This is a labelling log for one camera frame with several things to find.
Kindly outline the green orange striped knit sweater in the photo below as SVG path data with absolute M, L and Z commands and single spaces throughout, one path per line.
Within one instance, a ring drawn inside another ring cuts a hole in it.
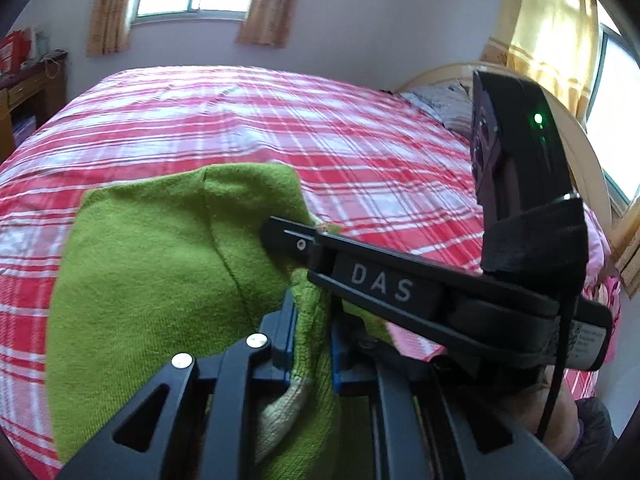
M 259 479 L 369 479 L 365 400 L 332 386 L 329 296 L 266 253 L 272 216 L 314 224 L 296 172 L 225 164 L 87 192 L 63 250 L 46 335 L 46 388 L 62 462 L 176 353 L 204 358 L 298 307 L 293 383 L 259 415 Z

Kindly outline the pink blanket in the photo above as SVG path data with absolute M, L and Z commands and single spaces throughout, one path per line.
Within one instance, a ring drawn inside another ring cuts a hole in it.
M 610 364 L 616 356 L 617 339 L 620 333 L 620 316 L 622 315 L 620 293 L 622 292 L 622 284 L 620 284 L 620 279 L 611 269 L 611 248 L 596 214 L 587 205 L 584 206 L 584 211 L 588 233 L 589 259 L 582 294 L 587 299 L 607 306 L 612 314 L 612 338 L 604 359 L 605 364 Z

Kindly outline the cream wooden headboard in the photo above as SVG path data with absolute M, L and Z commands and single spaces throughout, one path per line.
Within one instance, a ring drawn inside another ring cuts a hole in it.
M 444 84 L 451 81 L 459 81 L 460 84 L 472 90 L 474 72 L 525 78 L 515 70 L 488 62 L 454 63 L 417 74 L 398 87 L 396 91 L 404 92 L 426 84 Z M 605 235 L 610 237 L 613 229 L 610 196 L 608 196 L 602 167 L 587 138 L 585 129 L 548 90 L 544 90 L 544 96 L 559 130 L 574 187 L 596 215 Z

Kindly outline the red plaid bed sheet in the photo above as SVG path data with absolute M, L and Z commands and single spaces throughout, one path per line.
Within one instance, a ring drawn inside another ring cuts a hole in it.
M 39 479 L 60 470 L 44 352 L 82 194 L 226 162 L 282 162 L 321 220 L 370 244 L 476 269 L 482 213 L 465 138 L 399 96 L 243 67 L 108 76 L 1 167 L 1 427 Z

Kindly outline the side window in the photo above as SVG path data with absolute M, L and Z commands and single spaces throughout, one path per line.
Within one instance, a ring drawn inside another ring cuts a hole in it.
M 639 196 L 639 65 L 604 6 L 598 6 L 600 52 L 587 134 L 616 208 Z

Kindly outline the grey striped pillow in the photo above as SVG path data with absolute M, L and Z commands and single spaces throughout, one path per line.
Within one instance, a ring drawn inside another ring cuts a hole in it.
M 446 129 L 471 140 L 473 104 L 459 81 L 448 84 L 424 84 L 399 95 Z

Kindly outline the yellow side curtain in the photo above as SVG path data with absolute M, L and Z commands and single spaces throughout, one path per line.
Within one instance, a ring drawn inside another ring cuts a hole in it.
M 501 0 L 480 58 L 537 81 L 584 122 L 599 50 L 597 0 Z

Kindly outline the brown wooden desk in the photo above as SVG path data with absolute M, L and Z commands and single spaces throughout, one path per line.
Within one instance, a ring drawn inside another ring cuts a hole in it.
M 14 119 L 26 114 L 43 126 L 67 104 L 68 53 L 55 50 L 14 75 L 1 77 L 1 161 L 16 149 Z

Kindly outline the right beige curtain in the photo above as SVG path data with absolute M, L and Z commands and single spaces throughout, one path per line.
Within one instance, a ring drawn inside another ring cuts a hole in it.
M 236 42 L 276 49 L 286 47 L 297 0 L 252 0 Z

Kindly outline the beige curtain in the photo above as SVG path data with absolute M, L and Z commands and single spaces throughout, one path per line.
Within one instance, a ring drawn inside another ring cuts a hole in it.
M 276 49 L 286 47 L 297 0 L 252 0 L 236 42 Z
M 128 50 L 133 20 L 134 0 L 93 0 L 86 55 L 98 58 Z

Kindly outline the left beige curtain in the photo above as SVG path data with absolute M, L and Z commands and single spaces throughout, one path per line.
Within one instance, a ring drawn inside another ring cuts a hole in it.
M 133 20 L 134 0 L 93 0 L 86 55 L 98 58 L 128 50 Z

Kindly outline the red gift box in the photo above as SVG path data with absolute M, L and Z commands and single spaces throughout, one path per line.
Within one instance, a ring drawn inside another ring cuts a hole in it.
M 26 29 L 14 30 L 6 36 L 0 47 L 1 73 L 16 74 L 28 60 L 31 44 Z

